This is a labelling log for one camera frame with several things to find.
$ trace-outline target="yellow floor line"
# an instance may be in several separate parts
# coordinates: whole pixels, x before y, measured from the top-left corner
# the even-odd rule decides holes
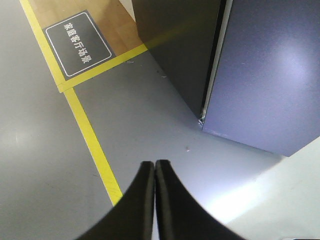
[[[78,76],[75,76],[67,81],[64,81],[63,83],[61,83],[60,85],[58,85],[58,89],[60,91],[60,93],[63,93],[64,91],[75,87],[78,84],[81,84],[109,69],[112,69],[126,61],[128,61],[129,59],[132,59],[144,52],[146,52],[148,49],[146,48],[146,46],[144,44],[125,52],[124,54],[121,54],[119,56],[116,56],[115,58],[106,61],[102,64],[100,64],[99,66],[96,66]]]
[[[46,60],[46,63],[51,71],[51,74],[53,76],[53,79],[55,81],[55,84],[58,86],[65,82],[65,77],[63,73],[60,70],[60,67],[56,61],[56,58],[48,44],[48,41],[45,37],[45,34],[43,33],[39,22],[36,18],[36,15],[29,3],[28,0],[20,0],[20,3],[22,5],[22,8],[25,12],[25,15],[29,21],[29,24],[32,28],[33,34],[40,46],[40,49],[42,51],[42,54]]]
[[[76,122],[82,132],[84,140],[92,155],[96,168],[101,176],[105,189],[110,197],[113,205],[115,205],[122,197],[122,192],[115,178],[115,175],[107,161],[107,158],[100,146],[98,138],[89,122],[89,119],[83,109],[77,94],[73,88],[64,92],[69,106],[73,112]]]
[[[106,61],[82,74],[79,74],[78,76],[75,76],[71,79],[66,80],[58,63],[55,58],[55,55],[53,54],[50,45],[45,37],[45,34],[43,33],[41,26],[37,20],[37,17],[35,15],[35,12],[33,11],[29,0],[20,0],[20,3],[22,5],[22,8],[25,12],[25,15],[29,21],[29,24],[33,30],[34,36],[40,46],[40,49],[43,53],[43,56],[46,60],[46,63],[51,71],[51,74],[53,76],[53,79],[55,81],[55,84],[58,87],[58,90],[60,93],[63,93],[64,91],[73,88],[77,86],[80,83],[83,83],[89,79],[92,79],[93,77],[109,70],[117,65],[120,65],[124,63],[125,61],[128,61],[129,59],[132,59],[144,52],[147,51],[147,48],[144,44],[141,44],[140,46],[137,46],[136,48],[129,50],[119,56],[116,56],[115,58]]]
[[[92,158],[95,162],[95,165],[98,169],[98,172],[101,176],[102,182],[105,186],[105,189],[110,197],[110,200],[113,205],[115,205],[120,198],[122,197],[122,192],[118,185],[118,182],[115,178],[115,175],[108,163],[108,160],[101,148],[101,145],[98,141],[98,138],[90,124],[90,121],[75,93],[74,86],[83,83],[131,58],[136,57],[137,55],[147,51],[147,48],[144,44],[119,55],[99,66],[96,66],[74,78],[66,80],[57,60],[50,48],[50,45],[41,29],[41,26],[37,20],[37,17],[30,5],[29,0],[20,0],[22,8],[25,12],[25,15],[29,21],[29,24],[32,28],[34,36],[40,46],[42,54],[47,62],[47,65],[51,71],[55,84],[57,85],[59,91],[64,93],[65,98],[67,99],[69,106],[73,112],[73,115],[76,119],[76,122],[82,132],[84,140],[89,148],[89,151],[92,155]]]

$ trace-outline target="dark gray cabinet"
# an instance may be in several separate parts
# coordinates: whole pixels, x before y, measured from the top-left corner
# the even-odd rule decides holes
[[[133,0],[203,130],[290,156],[320,136],[320,1]]]

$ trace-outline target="wooden floor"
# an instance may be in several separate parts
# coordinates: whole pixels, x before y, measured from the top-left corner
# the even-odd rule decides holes
[[[118,56],[142,44],[135,21],[119,0],[29,0],[41,28],[88,10]]]

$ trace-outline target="white wall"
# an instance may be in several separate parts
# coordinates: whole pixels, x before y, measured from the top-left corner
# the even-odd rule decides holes
[[[319,238],[320,137],[217,203],[246,239]]]
[[[120,3],[124,6],[124,8],[127,10],[127,12],[130,14],[130,16],[133,18],[134,21],[136,21],[135,14],[134,14],[134,8],[132,6],[131,0],[119,0]]]

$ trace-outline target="white border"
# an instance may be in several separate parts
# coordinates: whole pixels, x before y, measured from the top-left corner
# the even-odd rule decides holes
[[[97,33],[98,36],[100,37],[102,43],[105,45],[105,48],[106,48],[106,49],[108,50],[108,52],[110,53],[110,56],[107,57],[107,58],[104,58],[104,59],[102,59],[101,61],[98,61],[98,62],[96,62],[96,63],[94,63],[94,64],[92,64],[92,65],[90,65],[90,66],[87,66],[86,68],[84,68],[84,69],[82,69],[82,70],[80,70],[80,71],[77,71],[76,73],[73,73],[73,74],[69,75],[69,74],[67,73],[67,71],[66,71],[66,69],[65,69],[65,66],[63,65],[63,63],[62,63],[62,61],[61,61],[61,59],[60,59],[57,51],[56,51],[56,48],[55,48],[55,46],[54,46],[54,44],[53,44],[53,42],[52,42],[49,34],[48,34],[48,30],[51,29],[51,28],[53,28],[53,27],[55,27],[55,26],[57,26],[57,25],[60,25],[60,24],[62,24],[62,23],[64,23],[64,22],[67,22],[67,21],[69,21],[70,19],[76,18],[76,17],[78,17],[78,16],[80,16],[80,15],[82,15],[82,14],[85,14],[85,15],[87,16],[87,18],[89,19],[90,23],[92,24],[94,30],[96,31],[96,33]],[[111,53],[110,49],[108,48],[108,46],[107,46],[107,44],[105,43],[104,39],[102,38],[102,36],[101,36],[100,33],[98,32],[96,26],[94,25],[94,23],[92,22],[92,20],[90,19],[90,17],[88,16],[88,14],[87,14],[86,12],[79,13],[79,14],[77,14],[77,15],[75,15],[75,16],[72,16],[72,17],[70,17],[70,18],[68,18],[68,19],[66,19],[66,20],[63,20],[63,21],[61,21],[61,22],[59,22],[59,23],[57,23],[57,24],[55,24],[55,25],[52,25],[52,26],[48,27],[48,28],[45,30],[45,33],[46,33],[46,35],[47,35],[47,37],[48,37],[48,39],[49,39],[49,41],[50,41],[50,43],[51,43],[51,46],[53,47],[53,50],[54,50],[57,58],[59,59],[59,62],[60,62],[60,64],[61,64],[62,68],[63,68],[64,73],[65,73],[68,77],[72,77],[72,76],[74,76],[74,75],[76,75],[76,74],[78,74],[78,73],[80,73],[80,72],[83,72],[84,70],[87,70],[88,68],[91,68],[92,66],[97,65],[97,64],[99,64],[99,63],[101,63],[101,62],[103,62],[103,61],[105,61],[105,60],[107,60],[107,59],[109,59],[109,58],[112,57],[112,53]]]
[[[233,0],[227,0],[225,3],[225,9],[224,9],[224,13],[223,13],[223,19],[222,19],[222,23],[221,23],[221,29],[220,29],[220,33],[219,33],[218,43],[217,43],[216,51],[215,51],[215,55],[214,55],[209,86],[208,86],[208,90],[206,93],[202,117],[200,119],[202,121],[202,123],[204,123],[206,121],[207,110],[208,110],[208,106],[209,106],[211,93],[212,93],[213,87],[214,87],[214,81],[216,78],[216,73],[217,73],[217,69],[218,69],[218,64],[219,64],[219,60],[220,60],[220,55],[221,55],[223,43],[225,40],[225,35],[226,35],[226,31],[227,31],[227,26],[228,26],[230,12],[231,12],[231,8],[232,8],[232,3],[233,3]]]

